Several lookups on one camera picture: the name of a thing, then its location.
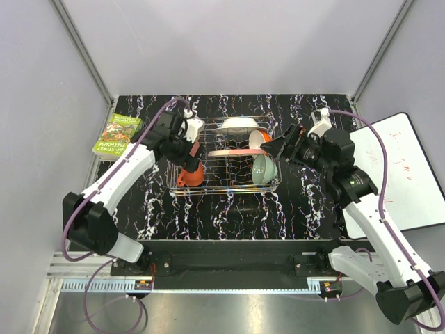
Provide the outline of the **orange bowl white inside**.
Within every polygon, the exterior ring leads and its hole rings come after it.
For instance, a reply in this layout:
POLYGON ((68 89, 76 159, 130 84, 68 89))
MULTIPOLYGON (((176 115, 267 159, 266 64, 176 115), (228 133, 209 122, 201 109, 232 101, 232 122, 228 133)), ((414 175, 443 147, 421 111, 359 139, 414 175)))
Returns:
POLYGON ((249 148, 254 150, 260 150, 261 145, 270 142, 272 138, 267 132, 261 130, 254 130, 249 135, 249 148))

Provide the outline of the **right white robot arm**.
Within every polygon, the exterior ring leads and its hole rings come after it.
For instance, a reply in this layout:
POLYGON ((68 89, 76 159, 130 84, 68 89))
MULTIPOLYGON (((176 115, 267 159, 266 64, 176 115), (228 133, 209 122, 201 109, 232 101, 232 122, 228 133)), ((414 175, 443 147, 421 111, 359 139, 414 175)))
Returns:
POLYGON ((444 272, 433 271, 410 246, 383 206, 383 190, 355 165, 350 134, 331 128, 312 135, 291 125, 284 135, 261 149, 276 159, 306 166, 321 174, 334 202, 360 226, 382 266, 364 259, 348 246, 338 246, 316 258, 324 276, 338 271, 374 295, 384 316, 394 324, 432 308, 444 318, 444 272))

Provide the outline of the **pale green bowl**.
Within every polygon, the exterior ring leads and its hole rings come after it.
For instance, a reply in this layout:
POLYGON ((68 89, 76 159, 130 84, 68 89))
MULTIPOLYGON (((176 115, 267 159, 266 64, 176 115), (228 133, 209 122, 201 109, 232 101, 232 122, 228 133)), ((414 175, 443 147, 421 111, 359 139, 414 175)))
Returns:
POLYGON ((252 182, 253 184, 268 184, 277 175, 277 167, 274 161, 264 155, 259 154, 252 165, 252 182))

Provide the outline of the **white grey-rimmed plate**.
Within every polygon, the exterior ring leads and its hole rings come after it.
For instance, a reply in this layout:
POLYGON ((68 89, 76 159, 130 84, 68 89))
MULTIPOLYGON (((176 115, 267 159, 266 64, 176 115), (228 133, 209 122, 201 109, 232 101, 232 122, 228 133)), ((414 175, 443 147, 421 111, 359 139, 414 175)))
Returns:
POLYGON ((244 134, 260 128, 254 118, 227 118, 213 130, 217 134, 244 134))

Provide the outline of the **orange mug white inside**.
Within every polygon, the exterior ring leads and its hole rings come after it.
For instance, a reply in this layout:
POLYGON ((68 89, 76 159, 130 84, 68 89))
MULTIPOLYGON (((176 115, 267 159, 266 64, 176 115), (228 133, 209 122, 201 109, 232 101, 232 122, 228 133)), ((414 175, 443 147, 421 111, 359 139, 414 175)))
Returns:
POLYGON ((195 172, 187 172, 183 169, 177 177, 176 185, 178 187, 189 186, 196 187, 204 181, 204 168, 201 163, 198 164, 195 172))

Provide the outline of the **chrome wire dish rack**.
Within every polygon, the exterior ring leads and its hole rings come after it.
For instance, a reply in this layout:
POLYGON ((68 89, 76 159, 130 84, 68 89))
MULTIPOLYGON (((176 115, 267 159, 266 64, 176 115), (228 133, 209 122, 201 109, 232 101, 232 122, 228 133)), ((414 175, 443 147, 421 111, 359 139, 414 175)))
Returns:
POLYGON ((218 150, 248 150, 250 129, 238 132, 219 131, 228 117, 203 118, 204 128, 198 137, 205 149, 201 163, 204 169, 204 181, 199 186, 178 186, 177 179, 181 168, 172 163, 167 167, 167 185, 178 196, 210 195, 224 193, 261 193, 275 191, 282 181, 280 163, 275 162, 275 177, 265 184, 252 181, 252 167, 255 156, 252 154, 230 154, 217 157, 218 150))

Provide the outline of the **pink cream floral plate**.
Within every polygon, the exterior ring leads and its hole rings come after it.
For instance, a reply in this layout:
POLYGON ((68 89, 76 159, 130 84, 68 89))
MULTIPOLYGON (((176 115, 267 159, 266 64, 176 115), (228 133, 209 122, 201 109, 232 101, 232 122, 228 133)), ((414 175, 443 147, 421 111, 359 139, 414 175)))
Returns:
POLYGON ((241 156, 257 156, 265 154, 263 150, 254 149, 229 149, 229 150, 214 150, 207 153, 208 157, 241 157, 241 156))

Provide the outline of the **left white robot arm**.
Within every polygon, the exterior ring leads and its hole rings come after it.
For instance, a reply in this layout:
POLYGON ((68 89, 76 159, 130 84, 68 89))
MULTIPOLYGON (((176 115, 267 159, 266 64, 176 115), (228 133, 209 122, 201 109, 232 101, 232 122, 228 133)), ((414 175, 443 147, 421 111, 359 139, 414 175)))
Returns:
POLYGON ((191 112, 164 111, 140 130, 122 156, 80 194, 63 198, 62 242, 84 247, 89 255, 113 257, 141 276, 149 270, 150 251, 121 233, 113 213, 127 191, 162 159, 192 173, 204 152, 198 142, 204 121, 191 112))

